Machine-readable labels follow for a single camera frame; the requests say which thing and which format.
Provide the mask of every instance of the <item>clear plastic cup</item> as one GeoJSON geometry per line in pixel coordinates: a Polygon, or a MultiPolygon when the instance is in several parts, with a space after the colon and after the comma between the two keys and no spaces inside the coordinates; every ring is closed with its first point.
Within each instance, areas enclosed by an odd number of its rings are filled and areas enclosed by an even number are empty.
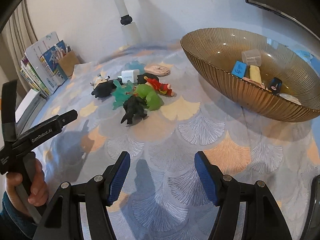
{"type": "Polygon", "coordinates": [[[257,67],[261,66],[261,54],[257,49],[243,51],[241,53],[242,62],[247,64],[247,66],[255,65],[257,67]]]}

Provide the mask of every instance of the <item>white power adapter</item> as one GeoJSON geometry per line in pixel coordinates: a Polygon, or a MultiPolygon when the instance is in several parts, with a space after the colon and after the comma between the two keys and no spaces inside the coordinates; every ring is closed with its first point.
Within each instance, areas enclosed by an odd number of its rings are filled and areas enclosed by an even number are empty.
{"type": "Polygon", "coordinates": [[[138,75],[140,74],[140,70],[133,69],[133,70],[124,70],[121,72],[121,76],[118,76],[118,78],[122,79],[123,84],[127,84],[128,81],[132,84],[138,83],[138,75]]]}

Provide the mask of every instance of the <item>device handle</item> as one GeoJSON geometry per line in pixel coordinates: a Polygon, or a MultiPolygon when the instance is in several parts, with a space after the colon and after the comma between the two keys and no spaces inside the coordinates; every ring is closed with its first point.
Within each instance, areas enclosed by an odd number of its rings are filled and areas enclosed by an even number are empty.
{"type": "Polygon", "coordinates": [[[30,152],[24,156],[23,159],[18,159],[14,167],[10,169],[10,172],[22,174],[23,180],[22,183],[16,187],[16,192],[35,223],[39,224],[47,205],[44,204],[40,207],[35,207],[28,202],[28,198],[31,195],[30,189],[32,181],[36,173],[36,154],[30,152]]]}

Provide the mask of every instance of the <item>amber ribbed bowl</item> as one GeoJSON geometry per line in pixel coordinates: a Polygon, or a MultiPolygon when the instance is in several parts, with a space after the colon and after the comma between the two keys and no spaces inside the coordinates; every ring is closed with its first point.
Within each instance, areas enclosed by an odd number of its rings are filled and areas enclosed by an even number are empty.
{"type": "Polygon", "coordinates": [[[228,28],[193,31],[181,39],[181,45],[200,75],[241,106],[284,122],[303,122],[320,115],[319,77],[286,46],[256,33],[228,28]],[[268,85],[273,77],[280,78],[280,92],[295,96],[302,106],[231,74],[235,62],[242,61],[241,52],[251,49],[261,53],[262,82],[268,85]]]}

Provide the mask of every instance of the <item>blue box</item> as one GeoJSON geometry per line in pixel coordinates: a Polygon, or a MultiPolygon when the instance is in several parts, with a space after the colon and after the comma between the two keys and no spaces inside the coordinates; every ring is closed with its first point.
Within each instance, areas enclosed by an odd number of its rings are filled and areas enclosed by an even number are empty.
{"type": "Polygon", "coordinates": [[[243,78],[246,68],[247,64],[237,61],[235,63],[235,66],[233,67],[231,74],[238,76],[239,78],[243,78]]]}

